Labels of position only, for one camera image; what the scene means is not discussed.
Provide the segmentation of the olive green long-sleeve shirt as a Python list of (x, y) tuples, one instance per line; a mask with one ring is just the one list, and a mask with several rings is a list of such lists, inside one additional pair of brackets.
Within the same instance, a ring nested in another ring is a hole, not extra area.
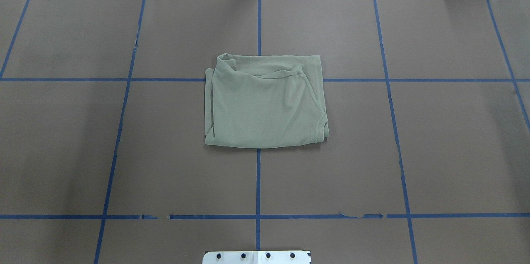
[(273, 149), (329, 134), (320, 56), (223, 53), (206, 69), (206, 145)]

